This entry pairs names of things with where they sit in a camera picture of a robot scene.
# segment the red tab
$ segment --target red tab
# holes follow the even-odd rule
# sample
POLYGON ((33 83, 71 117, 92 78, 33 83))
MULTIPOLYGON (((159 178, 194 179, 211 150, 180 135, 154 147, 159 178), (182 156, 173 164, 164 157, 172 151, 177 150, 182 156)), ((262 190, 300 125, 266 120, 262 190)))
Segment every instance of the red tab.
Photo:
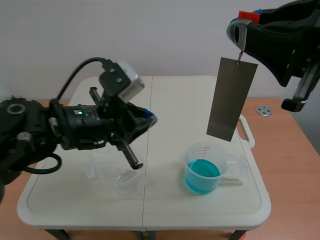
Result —
POLYGON ((249 19, 252 22, 258 24, 260 20, 260 14, 247 11, 239 11, 238 19, 249 19))

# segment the blue liquid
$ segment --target blue liquid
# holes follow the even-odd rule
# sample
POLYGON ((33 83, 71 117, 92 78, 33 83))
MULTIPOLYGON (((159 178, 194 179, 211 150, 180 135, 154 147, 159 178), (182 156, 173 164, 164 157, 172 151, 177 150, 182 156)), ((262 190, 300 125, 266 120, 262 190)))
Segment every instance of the blue liquid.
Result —
MULTIPOLYGON (((220 172, 217 166, 205 159, 194 160, 193 162, 190 162, 188 166, 196 174, 199 174, 203 177, 213 178, 220 176, 220 172)), ((205 179, 196 176, 194 173, 189 171, 185 175, 185 182, 191 190, 197 193, 207 194, 212 192, 218 186, 220 178, 205 179)))

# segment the gray metal sheet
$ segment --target gray metal sheet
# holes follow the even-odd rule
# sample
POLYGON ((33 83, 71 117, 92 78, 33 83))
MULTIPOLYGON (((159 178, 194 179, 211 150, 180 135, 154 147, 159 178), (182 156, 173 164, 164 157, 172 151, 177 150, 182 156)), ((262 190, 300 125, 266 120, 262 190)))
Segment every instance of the gray metal sheet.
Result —
POLYGON ((224 58, 220 60, 218 77, 206 134, 231 141, 245 104, 257 64, 224 58))

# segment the empty measuring cup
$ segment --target empty measuring cup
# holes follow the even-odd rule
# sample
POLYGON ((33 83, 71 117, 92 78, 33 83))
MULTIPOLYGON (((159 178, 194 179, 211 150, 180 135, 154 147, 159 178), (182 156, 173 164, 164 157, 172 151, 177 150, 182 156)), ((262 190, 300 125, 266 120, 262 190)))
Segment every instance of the empty measuring cup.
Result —
POLYGON ((187 186, 200 194, 212 192, 222 180, 239 185, 248 175, 247 160, 228 153, 210 141, 192 144, 184 154, 184 178, 187 186))
POLYGON ((147 163, 141 153, 133 149, 143 167, 131 169, 124 154, 116 148, 96 150, 83 165, 86 176, 96 182, 104 182, 113 187, 123 198, 134 198, 145 190, 147 163))

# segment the screw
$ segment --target screw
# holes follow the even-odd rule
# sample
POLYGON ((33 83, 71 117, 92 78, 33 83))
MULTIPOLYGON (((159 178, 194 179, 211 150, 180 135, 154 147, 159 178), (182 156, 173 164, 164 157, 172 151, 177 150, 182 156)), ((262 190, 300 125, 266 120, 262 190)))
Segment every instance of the screw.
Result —
POLYGON ((19 140, 19 141, 30 141, 31 138, 32 138, 32 135, 29 133, 29 132, 26 132, 26 131, 23 131, 23 132, 20 132, 16 138, 19 140))

